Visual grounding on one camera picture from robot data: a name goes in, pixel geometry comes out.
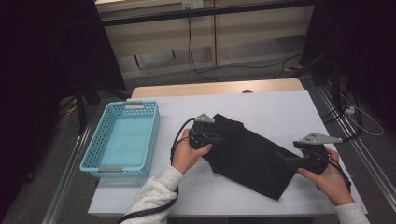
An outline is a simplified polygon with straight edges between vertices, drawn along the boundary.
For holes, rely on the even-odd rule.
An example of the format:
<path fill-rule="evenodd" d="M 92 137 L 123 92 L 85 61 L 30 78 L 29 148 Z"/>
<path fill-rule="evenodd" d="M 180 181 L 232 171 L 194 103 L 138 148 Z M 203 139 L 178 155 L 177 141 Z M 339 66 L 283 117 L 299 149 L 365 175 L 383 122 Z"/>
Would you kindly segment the light blue perforated basket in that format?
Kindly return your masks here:
<path fill-rule="evenodd" d="M 95 177 L 147 177 L 160 112 L 155 100 L 109 103 L 79 169 Z"/>

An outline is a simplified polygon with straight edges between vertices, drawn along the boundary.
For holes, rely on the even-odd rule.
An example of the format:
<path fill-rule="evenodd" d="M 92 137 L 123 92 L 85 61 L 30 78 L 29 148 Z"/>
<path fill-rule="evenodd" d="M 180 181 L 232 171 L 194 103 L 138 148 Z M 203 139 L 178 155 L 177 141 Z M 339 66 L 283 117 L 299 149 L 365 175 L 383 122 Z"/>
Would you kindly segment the black pants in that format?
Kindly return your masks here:
<path fill-rule="evenodd" d="M 276 152 L 292 152 L 248 130 L 240 121 L 220 114 L 214 120 L 206 131 L 227 138 L 225 144 L 213 146 L 204 155 L 212 171 L 277 201 L 294 177 L 294 171 Z"/>

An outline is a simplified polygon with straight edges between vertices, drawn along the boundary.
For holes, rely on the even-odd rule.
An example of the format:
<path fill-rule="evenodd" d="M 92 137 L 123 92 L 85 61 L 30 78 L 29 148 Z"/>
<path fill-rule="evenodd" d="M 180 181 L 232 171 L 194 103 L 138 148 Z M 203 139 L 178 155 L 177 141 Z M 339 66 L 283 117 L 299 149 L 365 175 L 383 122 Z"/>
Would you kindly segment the narrow black curtain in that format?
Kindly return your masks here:
<path fill-rule="evenodd" d="M 396 130 L 396 0 L 317 0 L 301 64 L 320 54 L 317 82 L 332 72 L 349 77 L 381 121 Z"/>

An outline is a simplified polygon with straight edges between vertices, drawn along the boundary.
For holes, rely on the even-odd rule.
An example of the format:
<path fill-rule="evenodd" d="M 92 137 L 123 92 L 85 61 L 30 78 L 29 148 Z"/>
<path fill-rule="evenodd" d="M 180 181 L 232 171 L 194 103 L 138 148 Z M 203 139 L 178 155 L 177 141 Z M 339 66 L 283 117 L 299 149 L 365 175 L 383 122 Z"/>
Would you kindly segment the beige cabinet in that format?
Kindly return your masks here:
<path fill-rule="evenodd" d="M 100 17 L 116 19 L 185 11 L 183 0 L 95 0 Z M 276 0 L 204 0 L 233 7 Z M 106 28 L 125 79 L 210 66 L 280 59 L 303 50 L 314 8 L 287 7 L 125 24 Z"/>

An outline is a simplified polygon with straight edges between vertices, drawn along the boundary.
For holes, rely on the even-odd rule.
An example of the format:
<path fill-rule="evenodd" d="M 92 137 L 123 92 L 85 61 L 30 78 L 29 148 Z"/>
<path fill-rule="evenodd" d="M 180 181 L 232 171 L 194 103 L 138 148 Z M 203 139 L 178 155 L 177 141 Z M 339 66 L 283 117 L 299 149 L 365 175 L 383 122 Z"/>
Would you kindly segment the aluminium floor rail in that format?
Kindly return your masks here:
<path fill-rule="evenodd" d="M 335 108 L 327 85 L 316 86 L 310 94 L 329 134 L 344 140 L 335 147 L 369 217 L 396 217 L 396 134 L 353 92 L 340 96 L 342 105 L 355 107 L 354 115 Z"/>
<path fill-rule="evenodd" d="M 64 205 L 64 200 L 69 191 L 70 185 L 75 171 L 78 168 L 79 159 L 81 157 L 84 146 L 88 141 L 88 137 L 91 133 L 92 125 L 89 123 L 78 136 L 78 139 L 73 147 L 72 153 L 66 164 L 62 178 L 55 193 L 49 203 L 49 207 L 41 221 L 41 224 L 56 224 L 61 210 Z"/>

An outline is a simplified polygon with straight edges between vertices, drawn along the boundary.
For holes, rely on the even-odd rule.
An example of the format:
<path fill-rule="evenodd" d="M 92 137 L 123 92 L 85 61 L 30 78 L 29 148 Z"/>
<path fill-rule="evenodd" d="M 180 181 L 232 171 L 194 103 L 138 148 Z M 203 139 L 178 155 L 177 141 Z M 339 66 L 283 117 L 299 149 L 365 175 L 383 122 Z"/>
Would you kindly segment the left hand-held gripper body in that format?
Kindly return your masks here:
<path fill-rule="evenodd" d="M 207 114 L 201 114 L 194 119 L 192 128 L 189 130 L 190 145 L 193 149 L 199 149 L 216 143 L 215 135 L 206 131 L 214 123 L 215 120 Z"/>

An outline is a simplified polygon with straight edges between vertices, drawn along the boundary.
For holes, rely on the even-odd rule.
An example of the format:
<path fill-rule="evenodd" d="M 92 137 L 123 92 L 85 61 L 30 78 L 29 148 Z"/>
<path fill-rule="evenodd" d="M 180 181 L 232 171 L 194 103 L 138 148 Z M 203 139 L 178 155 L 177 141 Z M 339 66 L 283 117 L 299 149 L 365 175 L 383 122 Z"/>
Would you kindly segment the person's right hand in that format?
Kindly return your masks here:
<path fill-rule="evenodd" d="M 348 190 L 342 173 L 331 164 L 320 175 L 305 170 L 304 168 L 299 168 L 298 173 L 314 182 L 334 206 L 355 202 Z"/>

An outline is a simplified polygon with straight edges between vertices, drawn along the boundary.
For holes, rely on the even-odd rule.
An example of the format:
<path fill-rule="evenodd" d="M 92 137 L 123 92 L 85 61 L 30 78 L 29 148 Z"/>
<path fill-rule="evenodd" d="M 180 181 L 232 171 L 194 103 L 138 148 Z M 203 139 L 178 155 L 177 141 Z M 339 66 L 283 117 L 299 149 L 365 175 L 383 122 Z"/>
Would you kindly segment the wide black curtain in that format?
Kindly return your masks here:
<path fill-rule="evenodd" d="M 96 0 L 0 0 L 0 220 L 42 157 L 60 101 L 124 89 Z"/>

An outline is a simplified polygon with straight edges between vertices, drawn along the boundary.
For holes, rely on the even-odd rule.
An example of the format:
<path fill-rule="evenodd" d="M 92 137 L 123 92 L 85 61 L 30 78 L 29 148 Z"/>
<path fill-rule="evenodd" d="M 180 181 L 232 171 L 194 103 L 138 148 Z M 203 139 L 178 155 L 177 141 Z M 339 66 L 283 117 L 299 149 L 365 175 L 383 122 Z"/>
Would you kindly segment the white wall socket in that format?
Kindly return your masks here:
<path fill-rule="evenodd" d="M 181 5 L 183 9 L 200 9 L 204 7 L 204 0 L 183 0 Z"/>

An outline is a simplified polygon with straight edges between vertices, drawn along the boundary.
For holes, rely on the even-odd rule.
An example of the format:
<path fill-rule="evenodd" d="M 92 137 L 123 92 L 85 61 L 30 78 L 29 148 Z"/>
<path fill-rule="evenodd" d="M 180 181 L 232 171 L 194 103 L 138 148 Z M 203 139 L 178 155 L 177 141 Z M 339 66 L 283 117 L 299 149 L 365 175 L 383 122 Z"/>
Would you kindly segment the black metal stand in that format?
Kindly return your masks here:
<path fill-rule="evenodd" d="M 315 85 L 325 85 L 328 81 L 332 87 L 332 101 L 336 109 L 342 108 L 341 87 L 340 87 L 340 68 L 335 56 L 327 51 L 319 54 L 311 62 L 305 64 L 301 69 L 294 72 L 290 78 L 299 78 L 310 73 Z"/>

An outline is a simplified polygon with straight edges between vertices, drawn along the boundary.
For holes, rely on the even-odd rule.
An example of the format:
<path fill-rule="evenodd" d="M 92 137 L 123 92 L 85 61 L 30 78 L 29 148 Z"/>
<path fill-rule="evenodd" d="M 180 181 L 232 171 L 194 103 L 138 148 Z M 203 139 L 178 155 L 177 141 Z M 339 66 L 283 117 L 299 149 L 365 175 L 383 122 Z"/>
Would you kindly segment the person's left hand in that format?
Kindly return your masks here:
<path fill-rule="evenodd" d="M 207 154 L 212 148 L 211 144 L 198 149 L 192 148 L 190 145 L 189 131 L 189 129 L 183 131 L 181 139 L 177 142 L 172 160 L 172 166 L 183 175 L 190 170 L 199 158 Z"/>

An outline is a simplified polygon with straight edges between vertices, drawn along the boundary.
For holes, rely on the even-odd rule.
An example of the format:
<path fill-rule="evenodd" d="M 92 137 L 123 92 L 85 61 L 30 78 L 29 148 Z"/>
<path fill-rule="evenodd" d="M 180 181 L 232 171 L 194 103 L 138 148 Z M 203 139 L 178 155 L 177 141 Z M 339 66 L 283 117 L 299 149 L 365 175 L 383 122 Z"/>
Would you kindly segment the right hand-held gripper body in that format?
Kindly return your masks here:
<path fill-rule="evenodd" d="M 294 162 L 295 167 L 304 168 L 318 175 L 323 173 L 330 163 L 330 156 L 325 145 L 342 142 L 341 138 L 321 133 L 310 133 L 294 141 L 293 146 L 303 153 L 303 156 Z"/>

